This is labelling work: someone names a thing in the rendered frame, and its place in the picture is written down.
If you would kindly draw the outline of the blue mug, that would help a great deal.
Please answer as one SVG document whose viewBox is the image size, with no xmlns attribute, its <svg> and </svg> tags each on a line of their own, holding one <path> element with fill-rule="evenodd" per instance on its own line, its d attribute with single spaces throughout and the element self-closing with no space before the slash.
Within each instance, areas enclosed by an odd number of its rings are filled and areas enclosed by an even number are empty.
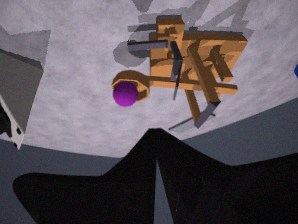
<svg viewBox="0 0 298 224">
<path fill-rule="evenodd" d="M 295 61 L 294 65 L 293 65 L 293 69 L 291 69 L 291 71 L 293 71 L 295 73 L 295 76 L 298 77 L 298 60 Z"/>
</svg>

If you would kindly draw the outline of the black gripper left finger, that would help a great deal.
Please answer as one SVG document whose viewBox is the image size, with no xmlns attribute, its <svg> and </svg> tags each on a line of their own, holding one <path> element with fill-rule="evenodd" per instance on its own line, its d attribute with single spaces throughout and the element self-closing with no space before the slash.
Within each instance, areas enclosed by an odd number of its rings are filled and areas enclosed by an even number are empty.
<svg viewBox="0 0 298 224">
<path fill-rule="evenodd" d="M 102 176 L 25 173 L 13 192 L 37 224 L 154 224 L 156 161 L 152 128 Z"/>
</svg>

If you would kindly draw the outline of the purple ball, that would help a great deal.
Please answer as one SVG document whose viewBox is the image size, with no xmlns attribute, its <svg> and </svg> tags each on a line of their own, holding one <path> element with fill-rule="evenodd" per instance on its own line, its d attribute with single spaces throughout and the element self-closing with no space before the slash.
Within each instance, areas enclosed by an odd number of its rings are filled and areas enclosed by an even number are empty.
<svg viewBox="0 0 298 224">
<path fill-rule="evenodd" d="M 124 80 L 114 85 L 113 99 L 121 107 L 130 107 L 138 100 L 138 88 L 132 81 Z"/>
</svg>

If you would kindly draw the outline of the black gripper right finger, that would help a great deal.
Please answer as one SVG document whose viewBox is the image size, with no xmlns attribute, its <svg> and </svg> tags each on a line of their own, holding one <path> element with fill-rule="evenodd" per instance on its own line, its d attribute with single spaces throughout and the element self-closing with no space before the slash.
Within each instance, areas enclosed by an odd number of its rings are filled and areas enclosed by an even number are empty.
<svg viewBox="0 0 298 224">
<path fill-rule="evenodd" d="M 154 131 L 173 224 L 223 224 L 235 202 L 298 180 L 298 152 L 226 165 L 161 128 Z"/>
</svg>

